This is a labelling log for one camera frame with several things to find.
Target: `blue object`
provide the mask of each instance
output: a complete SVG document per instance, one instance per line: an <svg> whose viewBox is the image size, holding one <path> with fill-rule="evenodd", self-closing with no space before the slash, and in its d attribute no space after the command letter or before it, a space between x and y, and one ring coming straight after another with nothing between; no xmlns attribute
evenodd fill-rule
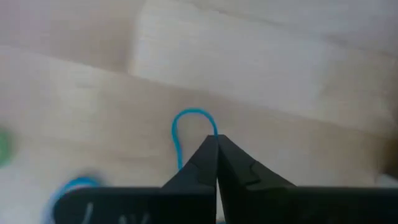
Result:
<svg viewBox="0 0 398 224"><path fill-rule="evenodd" d="M43 223L44 224L54 223L52 217L52 209L55 205L55 202L57 202L57 200L60 197L62 197L62 195L66 194L68 191L73 190L74 188L79 189L83 187L99 187L99 186L101 186L101 183L98 180L91 177L77 177L76 179L69 181L63 187L59 188L57 192L49 200L49 203L46 207L47 209L45 209Z"/></svg>
<svg viewBox="0 0 398 224"><path fill-rule="evenodd" d="M214 121L211 114L209 114L209 112L207 112L201 108L187 108L187 109L179 112L179 114L177 114L174 117L174 120L172 123L172 138L173 138L175 150L177 152L177 168L178 168L178 170L182 169L183 162L182 162L182 148L181 148L180 140L178 139L177 123L178 123L178 120L185 114L202 114L202 115L204 115L207 119L209 119L211 125L213 126L213 132L214 132L214 135L216 136L216 138L218 135L216 122Z"/></svg>

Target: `blue wire loop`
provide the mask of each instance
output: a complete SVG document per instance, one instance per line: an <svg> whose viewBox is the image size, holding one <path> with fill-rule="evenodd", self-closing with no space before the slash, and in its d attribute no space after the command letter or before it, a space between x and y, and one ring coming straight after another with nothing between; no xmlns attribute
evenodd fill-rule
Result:
<svg viewBox="0 0 398 224"><path fill-rule="evenodd" d="M55 194L53 194L52 198L49 200L46 209L44 211L44 224L54 224L52 210L58 199L62 197L62 195L66 194L69 190L74 189L75 187L99 187L101 183L94 178L91 177L77 177L76 179L72 179L64 186L60 187Z"/></svg>
<svg viewBox="0 0 398 224"><path fill-rule="evenodd" d="M175 150L177 152L177 168L178 168L178 170L182 169L183 161L182 161L182 148L181 148L180 140L178 139L177 125L178 125L178 120L186 114L202 114L203 116L205 116L210 121L211 125L213 126L213 132L214 132L214 135L216 136L216 138L218 136L216 122L214 121L211 114L209 114L209 112L207 112L201 108L187 108L187 109L179 112L179 114L177 114L174 117L174 120L172 123L172 138L173 138Z"/></svg>

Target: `light wood grain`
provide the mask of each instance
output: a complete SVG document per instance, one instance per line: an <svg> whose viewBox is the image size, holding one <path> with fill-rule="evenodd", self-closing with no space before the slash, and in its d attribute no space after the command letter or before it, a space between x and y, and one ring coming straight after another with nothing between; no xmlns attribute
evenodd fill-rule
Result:
<svg viewBox="0 0 398 224"><path fill-rule="evenodd" d="M396 132L396 95L387 91L395 57L230 14L236 1L225 2L226 11L194 3L146 2L133 75L381 136Z"/></svg>

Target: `green object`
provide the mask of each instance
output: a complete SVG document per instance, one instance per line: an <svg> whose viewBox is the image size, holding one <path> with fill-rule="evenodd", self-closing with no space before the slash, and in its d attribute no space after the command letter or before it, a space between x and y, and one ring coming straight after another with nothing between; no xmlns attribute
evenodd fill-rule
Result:
<svg viewBox="0 0 398 224"><path fill-rule="evenodd" d="M10 136L5 130L0 129L0 167L10 160L10 156Z"/></svg>

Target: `blue wire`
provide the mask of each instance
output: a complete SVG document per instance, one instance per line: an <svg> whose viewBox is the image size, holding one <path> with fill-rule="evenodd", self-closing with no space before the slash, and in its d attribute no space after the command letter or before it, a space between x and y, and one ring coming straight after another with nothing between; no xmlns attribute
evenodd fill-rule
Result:
<svg viewBox="0 0 398 224"><path fill-rule="evenodd" d="M209 114L209 112L201 109L201 108L187 108L181 112L179 112L179 114L177 114L174 117L173 123L172 123L172 138L173 138L173 142L174 142L174 146L175 146L175 150L177 152L177 168L178 170L182 169L183 167L183 162L182 162L182 148L181 148L181 144L180 144L180 140L178 139L178 129L177 129L177 123L178 120L185 114L189 114L189 113L194 113L194 114L202 114L204 115L211 123L211 125L213 126L213 132L214 135L218 136L218 131L217 131L217 125L216 122L214 121L213 117L211 116L211 114Z"/></svg>
<svg viewBox="0 0 398 224"><path fill-rule="evenodd" d="M46 206L44 211L44 224L53 224L52 209L55 205L55 202L57 202L57 200L61 198L62 195L64 195L68 190L79 185L84 185L85 187L99 187L101 186L101 183L90 177L77 177L76 179L73 179L64 186L60 187L57 192L53 194Z"/></svg>

